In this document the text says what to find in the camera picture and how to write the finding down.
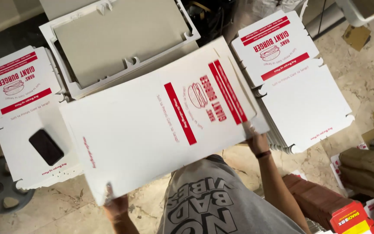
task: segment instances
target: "gray t-shirt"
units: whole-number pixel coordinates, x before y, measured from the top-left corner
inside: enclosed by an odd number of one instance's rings
[[[229,166],[202,159],[176,171],[165,193],[159,234],[304,234],[250,191]]]

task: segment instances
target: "weight plate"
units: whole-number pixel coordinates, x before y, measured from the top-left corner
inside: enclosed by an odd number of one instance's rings
[[[35,189],[23,192],[17,189],[16,181],[13,181],[11,173],[5,168],[7,161],[4,156],[0,157],[0,214],[8,214],[22,209],[32,199]],[[11,197],[18,200],[18,204],[13,207],[5,207],[4,199]]]

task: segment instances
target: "person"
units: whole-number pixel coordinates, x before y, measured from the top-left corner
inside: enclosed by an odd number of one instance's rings
[[[311,234],[296,200],[285,186],[266,134],[248,145],[261,170],[265,200],[248,190],[223,158],[211,155],[172,174],[158,234]],[[138,234],[128,215],[127,195],[104,206],[117,234]]]

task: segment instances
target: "red stripe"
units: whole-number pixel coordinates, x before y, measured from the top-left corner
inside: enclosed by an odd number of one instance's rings
[[[175,94],[174,88],[172,87],[171,82],[164,84],[164,88],[167,91],[168,97],[171,100],[172,107],[174,107],[175,113],[177,114],[178,120],[180,121],[181,127],[183,127],[184,134],[187,137],[187,141],[190,145],[196,144],[196,138],[193,134],[193,131],[190,128],[190,125],[185,118],[183,109],[181,108],[180,102],[178,101],[177,95]]]
[[[24,66],[24,65],[26,65],[27,63],[30,63],[30,62],[32,62],[32,61],[34,61],[34,60],[36,60],[36,59],[37,59],[37,56],[33,56],[33,57],[31,57],[31,58],[29,58],[29,59],[27,59],[27,60],[25,60],[25,61],[22,61],[22,62],[20,62],[20,63],[17,63],[17,64],[15,64],[14,66],[8,67],[7,69],[0,71],[0,75],[3,75],[3,74],[5,74],[5,73],[7,73],[7,72],[10,72],[10,71],[12,71],[12,70],[15,70],[15,69],[17,69],[18,67]]]
[[[221,67],[221,64],[220,64],[219,60],[216,60],[214,62],[214,65],[216,65],[217,71],[219,72],[219,74],[221,76],[221,80],[223,81],[223,83],[224,83],[224,85],[227,89],[227,92],[229,93],[230,97],[232,98],[232,102],[235,105],[236,110],[239,112],[239,116],[242,119],[242,122],[246,122],[248,119],[246,118],[245,112],[243,111],[242,106],[240,105],[240,102],[236,97],[236,93],[233,90],[233,88],[232,88],[232,86],[229,82],[229,79],[226,76],[226,73],[224,72],[223,68]]]
[[[11,112],[11,111],[16,110],[16,109],[18,109],[20,107],[23,107],[23,106],[25,106],[27,104],[30,104],[30,103],[32,103],[34,101],[37,101],[38,99],[40,99],[42,97],[45,97],[45,96],[49,95],[50,93],[52,93],[52,91],[51,91],[50,88],[45,89],[45,90],[43,90],[43,91],[41,91],[41,92],[39,92],[37,94],[34,94],[32,97],[28,97],[28,98],[26,98],[24,100],[21,100],[21,101],[17,102],[17,103],[14,103],[12,105],[4,107],[3,109],[1,109],[1,113],[2,114],[7,114],[8,112]]]
[[[285,26],[287,26],[288,24],[290,24],[289,20],[287,20],[287,21],[285,21],[285,22],[283,22],[281,24],[278,24],[276,27],[273,27],[273,28],[271,28],[271,29],[269,29],[269,30],[267,30],[267,31],[259,34],[259,35],[256,35],[255,37],[253,37],[253,38],[251,38],[251,39],[243,42],[243,45],[247,46],[247,45],[249,45],[249,44],[251,44],[251,43],[253,43],[253,42],[255,42],[255,41],[257,41],[257,40],[259,40],[259,39],[261,39],[261,38],[263,38],[263,37],[265,37],[265,36],[267,36],[267,35],[275,32],[275,31],[277,31],[277,30],[279,30],[281,28],[283,28],[283,27],[285,27]]]
[[[291,61],[289,61],[287,63],[284,63],[283,65],[281,65],[281,66],[273,69],[272,71],[269,71],[269,72],[263,74],[261,76],[262,80],[265,81],[265,80],[267,80],[267,79],[269,79],[269,78],[271,78],[271,77],[273,77],[273,76],[275,76],[275,75],[277,75],[277,74],[279,74],[279,73],[287,70],[288,68],[291,68],[291,67],[297,65],[298,63],[300,63],[300,62],[302,62],[302,61],[304,61],[304,60],[306,60],[308,58],[310,58],[310,56],[308,55],[308,53],[302,54],[302,55],[296,57],[295,59],[293,59],[293,60],[291,60]]]
[[[253,32],[253,33],[251,33],[251,34],[242,37],[240,40],[241,40],[242,42],[244,42],[244,41],[246,41],[246,40],[248,40],[248,39],[250,39],[250,38],[252,38],[252,37],[254,37],[254,36],[256,36],[256,35],[261,34],[262,32],[267,31],[268,29],[274,27],[275,25],[277,25],[277,24],[279,24],[279,23],[281,23],[281,22],[284,22],[284,21],[287,20],[287,19],[288,19],[288,17],[284,16],[283,18],[280,18],[280,19],[278,19],[277,21],[274,21],[274,22],[268,24],[267,26],[265,26],[265,27],[263,27],[263,28],[258,29],[258,30],[256,30],[255,32]]]
[[[209,67],[210,67],[211,72],[213,73],[213,76],[214,76],[214,79],[216,80],[217,85],[219,86],[221,94],[223,94],[224,100],[226,101],[227,106],[229,107],[229,110],[233,115],[233,119],[235,120],[237,125],[241,124],[238,113],[236,113],[235,107],[233,106],[232,101],[230,100],[229,95],[227,94],[227,91],[222,84],[220,76],[217,73],[216,67],[214,66],[213,63],[209,63]]]
[[[34,56],[34,55],[35,55],[35,52],[32,52],[32,53],[29,53],[28,55],[24,55],[24,56],[22,56],[21,58],[16,59],[16,60],[14,60],[14,61],[12,61],[12,62],[8,62],[7,64],[4,64],[4,65],[0,66],[0,70],[3,70],[3,69],[8,68],[8,67],[10,67],[10,66],[13,66],[14,64],[16,64],[16,63],[18,63],[18,62],[21,62],[21,61],[23,61],[23,60],[26,60],[26,59],[28,59],[29,57],[32,57],[32,56]]]

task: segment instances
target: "hand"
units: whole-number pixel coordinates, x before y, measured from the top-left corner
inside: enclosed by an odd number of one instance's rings
[[[109,199],[112,194],[112,187],[110,185],[106,186],[106,201],[103,206],[107,218],[115,223],[120,221],[122,216],[128,215],[128,195],[125,194],[121,197],[115,199]]]
[[[247,140],[247,143],[249,145],[249,148],[251,148],[252,152],[255,155],[269,151],[269,144],[266,133],[261,135],[257,132],[253,132],[253,137]]]

